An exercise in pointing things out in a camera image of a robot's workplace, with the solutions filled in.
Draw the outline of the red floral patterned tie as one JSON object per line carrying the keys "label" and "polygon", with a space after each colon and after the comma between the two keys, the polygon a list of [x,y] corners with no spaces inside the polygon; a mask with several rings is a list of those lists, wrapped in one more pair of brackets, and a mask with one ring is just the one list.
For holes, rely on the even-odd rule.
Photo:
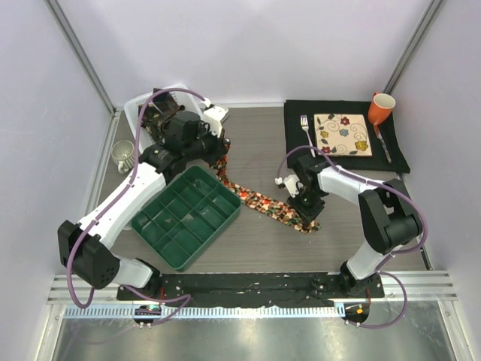
{"label": "red floral patterned tie", "polygon": [[308,226],[304,226],[297,211],[285,202],[272,199],[262,193],[232,182],[226,173],[227,164],[227,156],[224,156],[214,165],[210,165],[210,168],[214,171],[216,179],[227,187],[228,190],[237,195],[244,206],[258,211],[260,214],[264,214],[303,234],[314,233],[320,230],[320,224],[315,220]]}

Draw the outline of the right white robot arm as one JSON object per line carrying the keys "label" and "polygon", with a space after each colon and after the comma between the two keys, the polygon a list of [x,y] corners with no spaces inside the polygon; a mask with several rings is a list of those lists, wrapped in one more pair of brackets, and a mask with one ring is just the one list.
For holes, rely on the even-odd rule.
{"label": "right white robot arm", "polygon": [[387,259],[425,230],[401,180],[373,180],[309,156],[299,157],[293,171],[276,183],[289,192],[287,202],[305,229],[322,212],[326,196],[358,206],[365,240],[340,267],[339,286],[346,296],[362,293]]}

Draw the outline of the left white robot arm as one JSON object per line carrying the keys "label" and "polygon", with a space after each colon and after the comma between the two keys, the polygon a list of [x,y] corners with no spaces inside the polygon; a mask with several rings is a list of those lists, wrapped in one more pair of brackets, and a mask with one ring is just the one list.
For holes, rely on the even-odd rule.
{"label": "left white robot arm", "polygon": [[221,115],[217,108],[202,114],[182,111],[167,120],[154,144],[136,153],[128,177],[91,213],[76,223],[66,220],[58,228],[59,253],[67,271],[72,301],[86,308],[76,296],[72,281],[77,275],[92,290],[118,284],[142,299],[154,299],[160,290],[159,270],[141,259],[126,259],[111,252],[124,226],[179,174],[188,162],[201,159],[212,165],[228,152]]}

